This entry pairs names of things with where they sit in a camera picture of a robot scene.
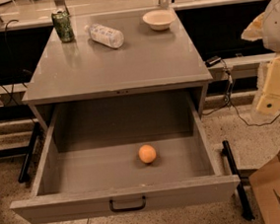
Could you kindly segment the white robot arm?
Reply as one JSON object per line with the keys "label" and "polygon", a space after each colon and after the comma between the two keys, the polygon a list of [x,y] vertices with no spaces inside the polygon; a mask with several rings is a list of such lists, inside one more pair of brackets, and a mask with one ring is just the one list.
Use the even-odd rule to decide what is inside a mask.
{"label": "white robot arm", "polygon": [[265,82],[255,109],[262,114],[275,115],[280,110],[280,0],[271,0],[266,10],[248,24],[241,38],[262,40],[263,46],[275,52],[267,65]]}

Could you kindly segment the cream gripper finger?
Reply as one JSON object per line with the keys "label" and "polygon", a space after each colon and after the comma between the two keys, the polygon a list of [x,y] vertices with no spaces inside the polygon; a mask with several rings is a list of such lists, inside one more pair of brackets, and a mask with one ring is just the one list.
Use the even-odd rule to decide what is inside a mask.
{"label": "cream gripper finger", "polygon": [[275,115],[280,110],[280,54],[267,64],[267,70],[255,109],[262,114]]}
{"label": "cream gripper finger", "polygon": [[248,24],[241,34],[241,39],[247,41],[257,41],[263,39],[263,16],[264,12],[260,13],[251,23]]}

